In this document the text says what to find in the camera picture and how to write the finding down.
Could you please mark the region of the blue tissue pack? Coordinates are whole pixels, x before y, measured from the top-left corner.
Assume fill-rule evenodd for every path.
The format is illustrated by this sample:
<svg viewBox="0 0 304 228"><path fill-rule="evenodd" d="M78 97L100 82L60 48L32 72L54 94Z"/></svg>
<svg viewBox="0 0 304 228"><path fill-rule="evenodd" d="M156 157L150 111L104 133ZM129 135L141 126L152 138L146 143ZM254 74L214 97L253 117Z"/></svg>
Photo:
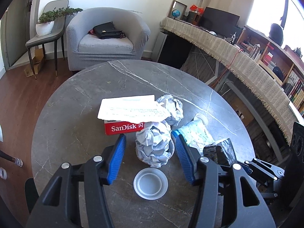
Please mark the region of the blue tissue pack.
<svg viewBox="0 0 304 228"><path fill-rule="evenodd" d="M215 143L206 128L207 124L208 119L203 114L197 113L191 122L171 132L172 139L175 141L179 135L182 135L189 147L196 148L202 153L205 146Z"/></svg>

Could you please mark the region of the red SanDisk box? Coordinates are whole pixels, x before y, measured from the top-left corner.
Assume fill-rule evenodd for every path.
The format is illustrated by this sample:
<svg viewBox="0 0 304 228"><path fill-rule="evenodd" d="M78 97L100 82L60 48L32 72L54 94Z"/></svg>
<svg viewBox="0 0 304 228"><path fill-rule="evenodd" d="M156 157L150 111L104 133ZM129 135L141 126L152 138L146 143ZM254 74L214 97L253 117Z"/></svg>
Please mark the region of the red SanDisk box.
<svg viewBox="0 0 304 228"><path fill-rule="evenodd" d="M105 120L104 126L106 135L138 132L144 129L144 123L130 123L128 121Z"/></svg>

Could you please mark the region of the paper ball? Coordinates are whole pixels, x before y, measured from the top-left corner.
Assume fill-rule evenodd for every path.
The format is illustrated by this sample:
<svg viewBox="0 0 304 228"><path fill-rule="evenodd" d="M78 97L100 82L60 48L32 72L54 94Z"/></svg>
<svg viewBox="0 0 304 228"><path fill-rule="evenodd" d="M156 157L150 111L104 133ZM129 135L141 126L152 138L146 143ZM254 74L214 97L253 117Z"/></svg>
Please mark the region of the paper ball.
<svg viewBox="0 0 304 228"><path fill-rule="evenodd" d="M171 127L162 122L149 122L136 132L135 152L138 159L153 168L166 165L175 152Z"/></svg>
<svg viewBox="0 0 304 228"><path fill-rule="evenodd" d="M159 97L158 102L162 107L168 110L170 116L165 121L170 126L178 126L183 119L183 104L180 100L174 98L171 94L166 94Z"/></svg>

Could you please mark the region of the black plastic wrapper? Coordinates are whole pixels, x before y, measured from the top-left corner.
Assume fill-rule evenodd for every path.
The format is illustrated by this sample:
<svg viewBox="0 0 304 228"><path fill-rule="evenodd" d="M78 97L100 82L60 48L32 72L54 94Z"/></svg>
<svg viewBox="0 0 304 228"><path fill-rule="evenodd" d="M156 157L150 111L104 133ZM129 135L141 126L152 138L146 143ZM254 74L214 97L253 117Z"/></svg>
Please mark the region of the black plastic wrapper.
<svg viewBox="0 0 304 228"><path fill-rule="evenodd" d="M230 138L216 141L212 145L205 146L203 156L214 161L218 165L232 166L237 162Z"/></svg>

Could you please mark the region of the white plastic lid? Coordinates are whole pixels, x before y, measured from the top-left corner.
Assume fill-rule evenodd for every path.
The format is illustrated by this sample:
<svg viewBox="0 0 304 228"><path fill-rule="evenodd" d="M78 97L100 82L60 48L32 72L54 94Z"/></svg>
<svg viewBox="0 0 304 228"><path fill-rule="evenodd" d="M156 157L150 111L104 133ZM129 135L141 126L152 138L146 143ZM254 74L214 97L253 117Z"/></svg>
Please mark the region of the white plastic lid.
<svg viewBox="0 0 304 228"><path fill-rule="evenodd" d="M145 168L137 173L133 180L133 188L138 196L146 200L158 200L168 190L166 175L156 168Z"/></svg>

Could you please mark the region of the white paper sheet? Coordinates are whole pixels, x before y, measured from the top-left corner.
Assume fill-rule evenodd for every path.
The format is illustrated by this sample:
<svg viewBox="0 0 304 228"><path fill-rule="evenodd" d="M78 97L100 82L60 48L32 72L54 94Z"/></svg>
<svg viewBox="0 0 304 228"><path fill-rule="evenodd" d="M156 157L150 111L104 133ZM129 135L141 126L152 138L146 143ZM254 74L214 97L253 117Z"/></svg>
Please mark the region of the white paper sheet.
<svg viewBox="0 0 304 228"><path fill-rule="evenodd" d="M143 95L105 98L101 101L97 118L139 124L161 122L170 116L170 112L155 101L154 95Z"/></svg>

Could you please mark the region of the round grey marble table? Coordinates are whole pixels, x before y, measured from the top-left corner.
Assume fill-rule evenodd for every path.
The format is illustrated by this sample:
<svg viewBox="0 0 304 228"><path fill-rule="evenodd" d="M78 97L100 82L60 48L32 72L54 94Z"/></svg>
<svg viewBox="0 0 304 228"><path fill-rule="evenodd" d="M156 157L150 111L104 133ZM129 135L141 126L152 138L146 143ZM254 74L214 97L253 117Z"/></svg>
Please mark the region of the round grey marble table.
<svg viewBox="0 0 304 228"><path fill-rule="evenodd" d="M103 99L117 98L116 111L125 112L126 97L134 96L139 116L147 99L158 100L171 111L161 124L146 123L139 132L126 134L126 150L119 174L105 187L115 227L187 227L197 187L185 179L178 156L166 160L170 131L191 121L203 124L203 146L230 139L240 162L251 160L254 149L249 134L234 109L212 88L195 77L159 63L117 60L87 68L65 81L45 104L33 134L33 179L42 192L64 162L81 164L113 145L99 118ZM169 186L157 200L141 198L133 180L144 168L158 166Z"/></svg>

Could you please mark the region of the beige fringed table runner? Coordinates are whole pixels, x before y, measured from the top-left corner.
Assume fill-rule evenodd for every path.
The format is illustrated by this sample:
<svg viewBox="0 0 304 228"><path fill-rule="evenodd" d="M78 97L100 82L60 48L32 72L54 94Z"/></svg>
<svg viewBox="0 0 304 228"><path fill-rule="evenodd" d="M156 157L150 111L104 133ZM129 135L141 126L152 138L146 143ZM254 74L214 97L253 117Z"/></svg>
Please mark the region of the beige fringed table runner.
<svg viewBox="0 0 304 228"><path fill-rule="evenodd" d="M289 106L290 100L279 84L253 59L238 48L191 24L165 17L160 28L189 41L218 60L261 100L274 118L288 143L297 118Z"/></svg>

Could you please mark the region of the black table leg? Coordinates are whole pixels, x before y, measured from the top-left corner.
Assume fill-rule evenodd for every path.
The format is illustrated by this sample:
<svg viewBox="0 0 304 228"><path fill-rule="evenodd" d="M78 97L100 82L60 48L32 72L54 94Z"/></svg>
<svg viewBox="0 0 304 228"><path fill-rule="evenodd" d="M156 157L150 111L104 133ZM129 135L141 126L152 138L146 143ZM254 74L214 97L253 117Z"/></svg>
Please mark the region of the black table leg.
<svg viewBox="0 0 304 228"><path fill-rule="evenodd" d="M15 158L15 157L12 157L6 153L4 153L3 151L0 150L0 158L3 158L9 162L13 162L15 165L19 166L19 167L22 167L23 166L23 161L19 158Z"/></svg>

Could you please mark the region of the wooden bookshelf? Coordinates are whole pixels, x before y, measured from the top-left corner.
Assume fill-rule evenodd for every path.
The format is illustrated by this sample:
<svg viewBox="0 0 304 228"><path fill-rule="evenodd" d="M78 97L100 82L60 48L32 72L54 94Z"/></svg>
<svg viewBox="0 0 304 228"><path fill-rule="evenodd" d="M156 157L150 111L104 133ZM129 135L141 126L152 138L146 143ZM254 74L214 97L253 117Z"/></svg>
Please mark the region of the wooden bookshelf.
<svg viewBox="0 0 304 228"><path fill-rule="evenodd" d="M296 52L247 25L237 39L237 46L275 79L303 115L303 61Z"/></svg>

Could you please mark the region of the black handbag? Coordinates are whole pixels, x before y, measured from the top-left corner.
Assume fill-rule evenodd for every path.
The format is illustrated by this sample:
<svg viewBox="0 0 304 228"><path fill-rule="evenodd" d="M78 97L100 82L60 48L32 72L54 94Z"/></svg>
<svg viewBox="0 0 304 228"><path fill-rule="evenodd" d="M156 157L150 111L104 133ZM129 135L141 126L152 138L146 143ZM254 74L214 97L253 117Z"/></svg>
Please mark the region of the black handbag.
<svg viewBox="0 0 304 228"><path fill-rule="evenodd" d="M113 22L97 25L91 29L88 34L94 35L99 39L121 39L125 38L126 35L123 31L117 30Z"/></svg>

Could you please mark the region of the white tape roll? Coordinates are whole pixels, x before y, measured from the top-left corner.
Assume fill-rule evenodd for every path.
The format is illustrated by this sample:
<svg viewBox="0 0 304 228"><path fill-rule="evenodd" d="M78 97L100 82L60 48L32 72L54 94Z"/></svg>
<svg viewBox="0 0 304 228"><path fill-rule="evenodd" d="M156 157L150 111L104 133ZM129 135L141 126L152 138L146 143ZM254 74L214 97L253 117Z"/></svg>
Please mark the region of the white tape roll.
<svg viewBox="0 0 304 228"><path fill-rule="evenodd" d="M3 180L7 179L7 172L2 167L0 168L0 178L3 179Z"/></svg>

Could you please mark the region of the cardboard box on floor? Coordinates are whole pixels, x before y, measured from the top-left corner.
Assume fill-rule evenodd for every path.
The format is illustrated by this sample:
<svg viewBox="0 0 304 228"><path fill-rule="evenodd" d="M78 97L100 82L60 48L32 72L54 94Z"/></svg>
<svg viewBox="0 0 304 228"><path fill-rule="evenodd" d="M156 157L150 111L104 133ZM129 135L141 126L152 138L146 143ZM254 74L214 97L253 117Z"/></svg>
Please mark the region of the cardboard box on floor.
<svg viewBox="0 0 304 228"><path fill-rule="evenodd" d="M37 75L45 64L45 57L44 57L42 48L35 49L35 56L32 58L32 62L33 62L33 68L34 68L35 74ZM33 72L32 72L30 63L27 64L26 67L24 68L24 73L25 73L26 77L33 76Z"/></svg>

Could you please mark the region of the grey dining chair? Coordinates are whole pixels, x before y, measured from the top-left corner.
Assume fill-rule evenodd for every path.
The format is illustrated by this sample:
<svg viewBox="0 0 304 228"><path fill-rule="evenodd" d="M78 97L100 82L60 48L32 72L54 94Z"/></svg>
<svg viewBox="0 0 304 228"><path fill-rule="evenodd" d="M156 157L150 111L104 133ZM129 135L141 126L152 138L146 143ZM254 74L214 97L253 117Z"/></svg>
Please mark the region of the grey dining chair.
<svg viewBox="0 0 304 228"><path fill-rule="evenodd" d="M47 3L43 9L43 12L51 11L54 8L67 8L69 6L69 0L56 0L56 1L51 1ZM58 73L58 40L61 41L61 48L62 48L62 53L64 54L64 33L65 33L65 22L66 22L66 17L60 17L55 20L53 29L50 34L45 35L45 36L37 36L37 33L34 37L32 37L30 40L28 40L25 44L28 56L29 56L29 63L31 65L31 69L33 72L33 75L35 76L35 71L33 68L33 62L32 62L32 56L31 56L31 49L36 46L42 46L43 49L43 54L46 56L46 51L45 51L45 44L53 42L54 44L54 59L55 59L55 73Z"/></svg>

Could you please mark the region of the black monitor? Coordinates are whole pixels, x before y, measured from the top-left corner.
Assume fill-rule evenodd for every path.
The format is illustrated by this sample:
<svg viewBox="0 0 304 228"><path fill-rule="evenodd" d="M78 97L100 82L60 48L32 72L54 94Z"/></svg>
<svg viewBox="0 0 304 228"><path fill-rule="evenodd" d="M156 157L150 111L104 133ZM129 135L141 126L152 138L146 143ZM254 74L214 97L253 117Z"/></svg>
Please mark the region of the black monitor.
<svg viewBox="0 0 304 228"><path fill-rule="evenodd" d="M207 7L198 23L208 31L214 31L217 35L230 37L236 35L238 38L242 29L237 27L239 16L223 10Z"/></svg>

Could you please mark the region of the small blue globe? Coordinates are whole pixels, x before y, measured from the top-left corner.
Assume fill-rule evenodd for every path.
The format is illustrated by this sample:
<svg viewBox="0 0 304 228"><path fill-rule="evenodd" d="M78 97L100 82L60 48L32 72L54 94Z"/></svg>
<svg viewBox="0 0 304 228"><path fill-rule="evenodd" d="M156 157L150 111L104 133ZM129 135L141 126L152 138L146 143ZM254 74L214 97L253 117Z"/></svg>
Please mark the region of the small blue globe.
<svg viewBox="0 0 304 228"><path fill-rule="evenodd" d="M175 20L175 19L178 19L180 17L180 11L177 10L177 9L174 9L171 13L172 15L172 18Z"/></svg>

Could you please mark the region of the small red flags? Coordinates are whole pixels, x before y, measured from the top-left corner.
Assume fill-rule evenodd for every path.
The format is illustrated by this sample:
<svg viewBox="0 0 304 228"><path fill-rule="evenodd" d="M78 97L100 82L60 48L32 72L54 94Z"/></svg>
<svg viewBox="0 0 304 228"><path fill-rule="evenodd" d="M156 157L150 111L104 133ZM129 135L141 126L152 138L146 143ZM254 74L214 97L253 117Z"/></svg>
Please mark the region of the small red flags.
<svg viewBox="0 0 304 228"><path fill-rule="evenodd" d="M191 11L191 12L198 13L198 14L203 14L204 9L203 9L203 8L200 8L200 7L198 7L198 6L196 6L195 4L193 4L193 5L190 7L190 11Z"/></svg>

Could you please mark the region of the potted green plant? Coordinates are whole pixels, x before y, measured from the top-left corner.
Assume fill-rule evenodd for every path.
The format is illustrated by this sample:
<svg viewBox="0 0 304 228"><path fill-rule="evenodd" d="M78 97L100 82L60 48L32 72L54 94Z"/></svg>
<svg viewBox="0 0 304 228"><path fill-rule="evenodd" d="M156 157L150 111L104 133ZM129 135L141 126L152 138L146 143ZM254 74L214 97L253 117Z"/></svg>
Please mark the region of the potted green plant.
<svg viewBox="0 0 304 228"><path fill-rule="evenodd" d="M37 36L45 36L51 33L55 20L60 17L65 17L67 15L72 16L76 15L79 12L82 12L81 8L54 8L51 11L43 12L38 18L38 23L36 24L36 33Z"/></svg>

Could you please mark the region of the wooden picture frame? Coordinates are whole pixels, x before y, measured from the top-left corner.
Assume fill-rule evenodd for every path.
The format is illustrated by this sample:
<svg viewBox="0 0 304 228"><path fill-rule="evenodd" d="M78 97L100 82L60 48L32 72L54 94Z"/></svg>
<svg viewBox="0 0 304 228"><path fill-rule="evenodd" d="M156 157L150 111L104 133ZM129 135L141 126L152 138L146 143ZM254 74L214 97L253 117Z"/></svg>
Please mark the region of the wooden picture frame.
<svg viewBox="0 0 304 228"><path fill-rule="evenodd" d="M187 10L186 4L181 3L177 0L173 0L167 17L174 20L182 20L186 10Z"/></svg>

